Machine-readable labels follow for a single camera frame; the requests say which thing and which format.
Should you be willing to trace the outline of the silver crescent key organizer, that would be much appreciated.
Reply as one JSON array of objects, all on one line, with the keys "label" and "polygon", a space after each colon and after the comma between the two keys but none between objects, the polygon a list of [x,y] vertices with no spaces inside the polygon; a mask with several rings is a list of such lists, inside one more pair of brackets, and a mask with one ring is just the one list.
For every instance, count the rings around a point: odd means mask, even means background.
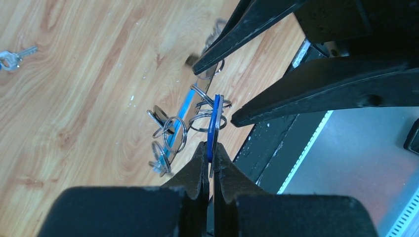
[{"label": "silver crescent key organizer", "polygon": [[184,150],[189,130],[208,131],[207,128],[195,127],[193,123],[211,116],[213,99],[207,95],[207,92],[212,80],[222,72],[224,65],[223,59],[197,76],[177,115],[170,117],[157,105],[153,110],[147,110],[147,114],[159,126],[153,133],[154,141],[151,143],[155,160],[149,161],[149,166],[160,177],[173,175],[171,164],[176,155]]}]

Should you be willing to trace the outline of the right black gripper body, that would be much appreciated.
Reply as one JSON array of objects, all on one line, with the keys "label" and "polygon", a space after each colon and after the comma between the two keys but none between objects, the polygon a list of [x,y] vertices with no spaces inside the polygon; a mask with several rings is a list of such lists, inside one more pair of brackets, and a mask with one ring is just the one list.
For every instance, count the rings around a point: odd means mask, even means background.
[{"label": "right black gripper body", "polygon": [[294,15],[311,43],[334,43],[310,66],[419,64],[417,0],[308,0]]}]

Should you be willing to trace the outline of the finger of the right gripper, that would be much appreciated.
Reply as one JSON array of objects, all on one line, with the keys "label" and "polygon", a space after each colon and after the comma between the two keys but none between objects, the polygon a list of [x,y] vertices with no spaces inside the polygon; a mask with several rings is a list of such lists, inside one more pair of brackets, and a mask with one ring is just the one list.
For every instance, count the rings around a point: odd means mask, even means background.
[{"label": "finger of the right gripper", "polygon": [[243,127],[294,114],[419,104],[419,57],[376,54],[305,62],[231,117]]},{"label": "finger of the right gripper", "polygon": [[306,3],[304,0],[241,0],[219,37],[192,66],[198,75]]}]

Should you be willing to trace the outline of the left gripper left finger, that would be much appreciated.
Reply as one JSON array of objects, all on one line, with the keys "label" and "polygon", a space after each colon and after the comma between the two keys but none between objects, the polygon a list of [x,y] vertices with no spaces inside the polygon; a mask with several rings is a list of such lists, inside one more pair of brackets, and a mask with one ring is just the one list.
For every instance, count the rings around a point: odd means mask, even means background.
[{"label": "left gripper left finger", "polygon": [[207,145],[161,186],[77,186],[51,206],[41,237],[204,237]]}]

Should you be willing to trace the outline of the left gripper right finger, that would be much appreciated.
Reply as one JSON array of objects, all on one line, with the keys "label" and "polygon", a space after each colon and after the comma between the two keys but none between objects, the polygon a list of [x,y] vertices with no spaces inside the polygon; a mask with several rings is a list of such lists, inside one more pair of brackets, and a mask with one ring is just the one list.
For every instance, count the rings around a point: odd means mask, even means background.
[{"label": "left gripper right finger", "polygon": [[361,202],[337,195],[275,195],[250,180],[218,143],[213,153],[217,237],[375,237]]}]

